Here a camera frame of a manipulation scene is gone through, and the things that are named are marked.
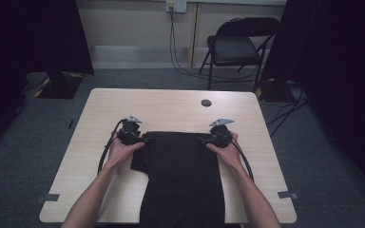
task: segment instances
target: black folding chair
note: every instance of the black folding chair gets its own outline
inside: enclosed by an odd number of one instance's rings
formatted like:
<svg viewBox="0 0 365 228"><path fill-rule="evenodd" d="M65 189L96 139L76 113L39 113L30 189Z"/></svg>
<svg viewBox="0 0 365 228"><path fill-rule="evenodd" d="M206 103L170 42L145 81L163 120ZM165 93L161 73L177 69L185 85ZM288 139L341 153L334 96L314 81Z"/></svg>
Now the black folding chair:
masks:
<svg viewBox="0 0 365 228"><path fill-rule="evenodd" d="M246 17L232 19L218 29L216 35L207 38L209 50L203 60L200 74L204 65L210 65L208 90L212 83L254 82L253 92L257 88L259 72L268 42L275 35L279 21L272 17ZM255 48L250 37L267 36L263 43ZM212 82L213 65L217 67L258 66L255 80L220 80Z"/></svg>

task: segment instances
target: forearm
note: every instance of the forearm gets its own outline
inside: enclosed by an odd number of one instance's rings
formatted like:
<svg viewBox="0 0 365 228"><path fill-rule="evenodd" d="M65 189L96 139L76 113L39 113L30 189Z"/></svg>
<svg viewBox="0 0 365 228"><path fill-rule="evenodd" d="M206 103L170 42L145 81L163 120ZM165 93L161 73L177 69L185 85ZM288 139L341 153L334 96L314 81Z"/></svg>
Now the forearm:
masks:
<svg viewBox="0 0 365 228"><path fill-rule="evenodd" d="M102 206L115 166L105 165L85 192L76 200L62 227L93 227Z"/></svg>
<svg viewBox="0 0 365 228"><path fill-rule="evenodd" d="M245 214L252 227L280 227L271 204L249 178L244 168L238 166L231 170L240 189Z"/></svg>

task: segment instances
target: metal bracket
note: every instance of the metal bracket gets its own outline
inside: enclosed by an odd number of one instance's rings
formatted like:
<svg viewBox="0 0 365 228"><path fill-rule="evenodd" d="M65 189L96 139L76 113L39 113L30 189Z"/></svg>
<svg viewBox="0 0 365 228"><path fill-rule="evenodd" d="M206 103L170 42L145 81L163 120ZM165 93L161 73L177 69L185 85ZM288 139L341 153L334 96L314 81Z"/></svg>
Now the metal bracket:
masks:
<svg viewBox="0 0 365 228"><path fill-rule="evenodd" d="M226 124L230 124L230 123L233 123L233 122L234 122L234 120L217 119L216 121L214 121L213 123L211 123L209 126L226 125Z"/></svg>
<svg viewBox="0 0 365 228"><path fill-rule="evenodd" d="M46 194L43 197L37 197L34 202L36 203L44 203L45 201L58 201L59 194Z"/></svg>
<svg viewBox="0 0 365 228"><path fill-rule="evenodd" d="M142 121L138 120L137 118L133 117L133 116L129 116L128 119L126 119L128 122L133 122L133 123L139 123L141 124Z"/></svg>
<svg viewBox="0 0 365 228"><path fill-rule="evenodd" d="M294 193L290 193L289 191L278 192L278 196L279 196L280 199L284 199L284 198L290 198L292 200L299 199L299 196L298 196L297 192L294 192Z"/></svg>

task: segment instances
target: chair seat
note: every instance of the chair seat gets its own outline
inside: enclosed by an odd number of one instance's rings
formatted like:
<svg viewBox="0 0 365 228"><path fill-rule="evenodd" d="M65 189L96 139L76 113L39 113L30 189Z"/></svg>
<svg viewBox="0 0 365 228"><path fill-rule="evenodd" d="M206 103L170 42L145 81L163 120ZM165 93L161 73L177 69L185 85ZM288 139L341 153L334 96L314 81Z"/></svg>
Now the chair seat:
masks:
<svg viewBox="0 0 365 228"><path fill-rule="evenodd" d="M214 35L208 37L209 47L212 46L214 39ZM257 65L261 57L250 38L220 36L215 43L214 61L218 67L248 66Z"/></svg>

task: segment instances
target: electrical outlet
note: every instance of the electrical outlet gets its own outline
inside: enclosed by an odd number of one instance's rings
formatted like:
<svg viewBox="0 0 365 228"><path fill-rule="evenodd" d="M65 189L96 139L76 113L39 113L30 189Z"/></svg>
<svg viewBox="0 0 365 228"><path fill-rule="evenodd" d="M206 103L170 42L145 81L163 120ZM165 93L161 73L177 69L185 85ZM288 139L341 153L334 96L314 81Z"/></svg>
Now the electrical outlet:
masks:
<svg viewBox="0 0 365 228"><path fill-rule="evenodd" d="M165 11L176 11L176 1L165 1Z"/></svg>
<svg viewBox="0 0 365 228"><path fill-rule="evenodd" d="M186 0L177 0L176 7L174 8L176 12L186 12Z"/></svg>

